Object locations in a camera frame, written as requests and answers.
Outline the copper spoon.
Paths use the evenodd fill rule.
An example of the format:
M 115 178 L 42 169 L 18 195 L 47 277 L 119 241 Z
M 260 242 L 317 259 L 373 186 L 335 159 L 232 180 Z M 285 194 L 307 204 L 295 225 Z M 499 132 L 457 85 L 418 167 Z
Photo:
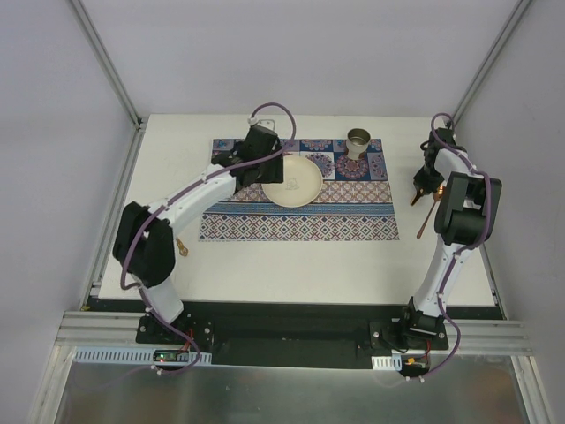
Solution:
M 430 222 L 430 219 L 431 219 L 431 217 L 432 217 L 432 215 L 433 215 L 433 212 L 435 211 L 436 207 L 437 207 L 437 206 L 440 204 L 440 202 L 441 202 L 441 198 L 442 198 L 442 196 L 443 196 L 444 189 L 445 189 L 445 186 L 444 186 L 444 185 L 440 185 L 439 188 L 438 188 L 438 190 L 432 194 L 433 203 L 432 203 L 432 206 L 430 207 L 430 209 L 429 209 L 429 211 L 428 211 L 428 213 L 427 213 L 427 215 L 426 215 L 426 218 L 425 218 L 424 222 L 422 223 L 422 225 L 420 226 L 420 228 L 419 228 L 419 230 L 418 230 L 418 233 L 417 233 L 417 235 L 416 235 L 416 238 L 417 238 L 417 239 L 421 239 L 421 238 L 422 238 L 422 236 L 423 236 L 423 234 L 424 234 L 424 232 L 425 232 L 425 230 L 426 230 L 426 226 L 427 226 L 428 223 Z

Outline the gold knife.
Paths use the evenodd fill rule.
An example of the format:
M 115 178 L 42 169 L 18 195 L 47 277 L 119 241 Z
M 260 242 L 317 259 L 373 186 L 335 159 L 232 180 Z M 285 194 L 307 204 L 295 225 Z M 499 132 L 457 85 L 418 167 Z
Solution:
M 410 202 L 410 206 L 411 207 L 414 206 L 422 196 L 423 196 L 423 192 L 421 190 L 416 191 L 414 197 Z

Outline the cream plate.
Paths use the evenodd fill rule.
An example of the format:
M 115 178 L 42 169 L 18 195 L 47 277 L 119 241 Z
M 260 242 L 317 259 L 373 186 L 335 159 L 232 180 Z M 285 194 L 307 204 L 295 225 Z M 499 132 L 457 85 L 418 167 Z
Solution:
M 319 167 L 305 157 L 283 158 L 283 182 L 262 184 L 266 197 L 283 208 L 300 208 L 312 203 L 320 194 L 323 177 Z

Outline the patterned cloth placemat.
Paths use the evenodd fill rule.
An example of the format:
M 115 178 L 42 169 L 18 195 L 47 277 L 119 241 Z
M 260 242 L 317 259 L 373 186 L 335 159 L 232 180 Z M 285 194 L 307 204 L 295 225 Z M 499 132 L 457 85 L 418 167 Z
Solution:
M 275 205 L 255 184 L 203 213 L 202 241 L 381 241 L 399 231 L 379 139 L 357 161 L 340 139 L 287 140 L 289 155 L 315 163 L 323 177 L 316 199 L 299 208 Z

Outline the metal cup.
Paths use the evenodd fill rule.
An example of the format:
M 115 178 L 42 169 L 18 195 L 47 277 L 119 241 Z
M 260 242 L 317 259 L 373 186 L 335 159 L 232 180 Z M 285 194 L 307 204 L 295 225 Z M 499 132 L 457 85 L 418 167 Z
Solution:
M 371 142 L 370 133 L 362 128 L 350 129 L 347 133 L 345 153 L 351 160 L 361 160 L 366 156 L 366 151 Z

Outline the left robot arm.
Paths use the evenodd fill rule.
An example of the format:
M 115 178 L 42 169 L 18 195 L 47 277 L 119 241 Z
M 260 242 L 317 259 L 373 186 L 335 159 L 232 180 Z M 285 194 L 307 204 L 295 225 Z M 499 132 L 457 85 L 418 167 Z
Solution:
M 265 126 L 252 125 L 244 140 L 215 155 L 186 188 L 148 205 L 132 201 L 124 207 L 112 248 L 112 256 L 122 267 L 120 286 L 129 289 L 126 278 L 133 278 L 132 286 L 160 317 L 155 331 L 166 343 L 180 342 L 187 326 L 179 317 L 184 306 L 171 280 L 177 235 L 207 209 L 241 189 L 282 181 L 279 136 Z

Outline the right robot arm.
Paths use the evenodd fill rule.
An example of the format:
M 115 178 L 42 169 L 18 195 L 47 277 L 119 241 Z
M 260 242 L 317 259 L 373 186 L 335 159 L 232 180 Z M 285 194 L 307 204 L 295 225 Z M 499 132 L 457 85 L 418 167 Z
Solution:
M 451 128 L 432 129 L 420 148 L 425 162 L 413 178 L 412 203 L 437 193 L 441 199 L 433 222 L 432 261 L 397 326 L 399 342 L 411 349 L 444 330 L 448 296 L 465 261 L 490 238 L 502 191 L 502 182 L 478 170 L 456 145 Z

